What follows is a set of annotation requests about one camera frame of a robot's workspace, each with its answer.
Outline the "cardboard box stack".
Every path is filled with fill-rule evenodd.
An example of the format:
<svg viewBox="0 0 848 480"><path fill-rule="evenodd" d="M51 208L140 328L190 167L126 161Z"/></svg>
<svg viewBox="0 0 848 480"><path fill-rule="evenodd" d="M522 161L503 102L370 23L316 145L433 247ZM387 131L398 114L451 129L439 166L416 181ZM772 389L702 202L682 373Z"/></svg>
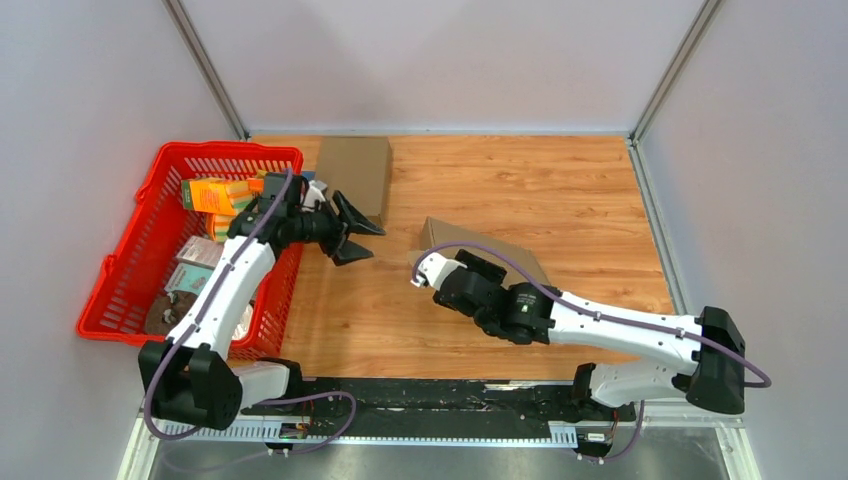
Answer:
<svg viewBox="0 0 848 480"><path fill-rule="evenodd" d="M539 283L550 285L547 274L531 250L433 217L426 218L419 235L417 246L407 253L408 263L413 265L424 250L450 242L473 243L495 250L519 265ZM504 268L506 270L506 275L502 282L504 287L525 281L525 278L516 268L504 262L499 257L474 247L461 246L460 248ZM440 250L439 253L447 258L454 258L460 248L446 248Z"/></svg>

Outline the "red plastic shopping basket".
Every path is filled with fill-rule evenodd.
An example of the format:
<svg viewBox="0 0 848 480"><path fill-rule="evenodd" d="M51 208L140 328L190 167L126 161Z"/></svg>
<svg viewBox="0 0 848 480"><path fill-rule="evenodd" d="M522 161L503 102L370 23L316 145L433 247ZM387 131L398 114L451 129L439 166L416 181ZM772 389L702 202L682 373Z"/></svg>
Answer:
<svg viewBox="0 0 848 480"><path fill-rule="evenodd" d="M136 192L136 207L118 246L101 264L77 322L78 336L136 347L150 340L144 331L148 309L174 272L179 248L205 227L201 214L183 207L182 181L244 179L259 170L287 168L299 173L302 167L302 152L291 146L238 141L164 144ZM301 244L287 248L260 283L250 328L233 342L231 360L279 355L303 249Z"/></svg>

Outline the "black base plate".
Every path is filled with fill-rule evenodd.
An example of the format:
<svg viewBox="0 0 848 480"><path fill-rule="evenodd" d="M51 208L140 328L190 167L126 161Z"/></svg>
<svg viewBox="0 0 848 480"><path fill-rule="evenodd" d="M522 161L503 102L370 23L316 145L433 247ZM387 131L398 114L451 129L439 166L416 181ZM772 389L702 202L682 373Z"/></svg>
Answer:
<svg viewBox="0 0 848 480"><path fill-rule="evenodd" d="M254 406L248 413L304 420L314 436L336 432L346 419L350 437L438 439L540 439L550 423L601 428L630 423L634 405L612 411L571 397L568 381L507 381L316 377L299 395L345 391L340 397L296 406Z"/></svg>

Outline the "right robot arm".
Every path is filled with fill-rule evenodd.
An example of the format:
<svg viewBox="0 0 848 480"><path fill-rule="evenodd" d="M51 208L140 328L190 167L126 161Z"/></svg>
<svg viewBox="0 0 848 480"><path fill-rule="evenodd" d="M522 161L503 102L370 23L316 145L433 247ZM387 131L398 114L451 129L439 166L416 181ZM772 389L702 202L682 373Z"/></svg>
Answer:
<svg viewBox="0 0 848 480"><path fill-rule="evenodd" d="M726 310L706 306L698 315L672 315L614 307L518 272L523 281L507 286L505 269L495 263L465 249L452 258L430 249L414 262L411 282L433 289L436 304L471 318L485 334L513 344L584 345L635 356L577 367L570 404L583 418L666 398L719 414L744 412L746 342Z"/></svg>

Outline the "teal packaged item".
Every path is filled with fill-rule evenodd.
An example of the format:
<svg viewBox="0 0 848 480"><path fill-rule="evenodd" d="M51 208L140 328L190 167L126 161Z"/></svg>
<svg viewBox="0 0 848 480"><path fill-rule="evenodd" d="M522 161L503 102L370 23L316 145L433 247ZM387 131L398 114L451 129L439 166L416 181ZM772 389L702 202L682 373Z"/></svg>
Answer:
<svg viewBox="0 0 848 480"><path fill-rule="evenodd" d="M164 290L167 293L179 291L199 295L213 272L207 267L178 263Z"/></svg>

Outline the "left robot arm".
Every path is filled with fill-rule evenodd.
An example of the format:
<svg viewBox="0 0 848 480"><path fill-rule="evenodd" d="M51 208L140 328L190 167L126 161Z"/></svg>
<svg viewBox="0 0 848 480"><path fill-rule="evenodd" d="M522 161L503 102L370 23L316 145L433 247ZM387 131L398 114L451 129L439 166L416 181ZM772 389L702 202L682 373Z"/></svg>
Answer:
<svg viewBox="0 0 848 480"><path fill-rule="evenodd" d="M351 235L384 235L342 192L330 197L318 180L287 169L269 173L263 190L231 222L210 279L162 341L147 341L138 356L144 384L143 418L160 439L158 419L224 430L245 408L266 401L283 415L304 405L297 363L270 357L237 369L228 363L232 337L262 281L287 248L314 243L337 266L372 257Z"/></svg>

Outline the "pink packaged item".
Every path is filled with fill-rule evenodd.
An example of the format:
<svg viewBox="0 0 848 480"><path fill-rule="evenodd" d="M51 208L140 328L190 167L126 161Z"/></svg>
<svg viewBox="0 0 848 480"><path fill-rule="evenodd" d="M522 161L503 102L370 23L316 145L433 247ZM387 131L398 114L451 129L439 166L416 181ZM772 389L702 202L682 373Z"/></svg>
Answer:
<svg viewBox="0 0 848 480"><path fill-rule="evenodd" d="M223 251L223 243L192 235L177 251L175 258L178 262L188 265L214 269Z"/></svg>

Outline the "orange sponge pack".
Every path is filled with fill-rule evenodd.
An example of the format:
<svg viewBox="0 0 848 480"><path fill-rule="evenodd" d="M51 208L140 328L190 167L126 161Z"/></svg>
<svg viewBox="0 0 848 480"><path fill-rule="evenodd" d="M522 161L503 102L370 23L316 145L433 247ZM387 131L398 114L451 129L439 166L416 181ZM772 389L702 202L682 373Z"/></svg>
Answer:
<svg viewBox="0 0 848 480"><path fill-rule="evenodd" d="M246 180L189 179L180 188L183 207L201 213L236 216L254 199Z"/></svg>

